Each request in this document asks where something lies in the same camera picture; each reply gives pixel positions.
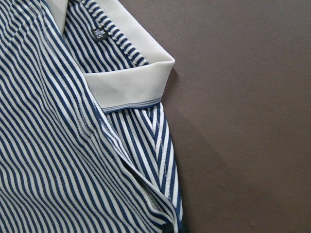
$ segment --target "navy and white striped fabric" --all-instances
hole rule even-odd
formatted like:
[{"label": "navy and white striped fabric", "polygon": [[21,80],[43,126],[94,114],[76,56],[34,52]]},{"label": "navy and white striped fabric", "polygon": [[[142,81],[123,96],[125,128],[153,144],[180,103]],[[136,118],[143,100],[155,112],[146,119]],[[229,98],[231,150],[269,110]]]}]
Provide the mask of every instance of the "navy and white striped fabric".
[{"label": "navy and white striped fabric", "polygon": [[148,64],[125,35],[93,0],[69,1],[63,35],[44,0],[2,0],[0,29],[0,232],[177,233],[162,104],[104,113],[83,76]]}]

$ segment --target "size label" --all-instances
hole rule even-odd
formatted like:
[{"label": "size label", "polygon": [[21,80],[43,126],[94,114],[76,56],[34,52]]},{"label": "size label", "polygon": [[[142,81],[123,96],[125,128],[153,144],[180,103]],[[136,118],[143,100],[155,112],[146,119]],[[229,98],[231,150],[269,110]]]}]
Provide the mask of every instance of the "size label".
[{"label": "size label", "polygon": [[104,27],[96,28],[91,30],[94,36],[94,39],[97,42],[103,41],[109,37],[108,32],[104,29]]}]

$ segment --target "white collar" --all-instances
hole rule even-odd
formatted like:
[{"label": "white collar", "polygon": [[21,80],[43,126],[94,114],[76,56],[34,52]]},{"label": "white collar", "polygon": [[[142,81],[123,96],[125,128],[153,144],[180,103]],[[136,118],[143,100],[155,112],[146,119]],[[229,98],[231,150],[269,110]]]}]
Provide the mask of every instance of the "white collar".
[{"label": "white collar", "polygon": [[[46,0],[61,34],[68,0]],[[142,107],[159,102],[175,60],[146,32],[118,0],[96,0],[117,27],[146,58],[149,65],[103,73],[83,74],[105,111]]]},{"label": "white collar", "polygon": [[46,0],[55,23],[61,32],[64,31],[68,0]]}]

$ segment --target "striped shirt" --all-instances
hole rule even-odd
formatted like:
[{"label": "striped shirt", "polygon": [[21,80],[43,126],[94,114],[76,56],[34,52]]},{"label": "striped shirt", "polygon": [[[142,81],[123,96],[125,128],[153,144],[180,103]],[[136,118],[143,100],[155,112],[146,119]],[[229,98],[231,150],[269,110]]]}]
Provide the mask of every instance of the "striped shirt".
[{"label": "striped shirt", "polygon": [[0,232],[180,232],[173,58],[117,0],[58,1],[0,1]]}]

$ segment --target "brown backdrop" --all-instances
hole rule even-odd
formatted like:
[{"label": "brown backdrop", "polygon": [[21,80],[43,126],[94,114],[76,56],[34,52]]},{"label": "brown backdrop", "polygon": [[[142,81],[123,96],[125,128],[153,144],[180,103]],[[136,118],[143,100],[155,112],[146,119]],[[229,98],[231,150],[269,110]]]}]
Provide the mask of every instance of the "brown backdrop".
[{"label": "brown backdrop", "polygon": [[163,105],[192,233],[311,232],[311,2],[121,0],[176,59]]}]

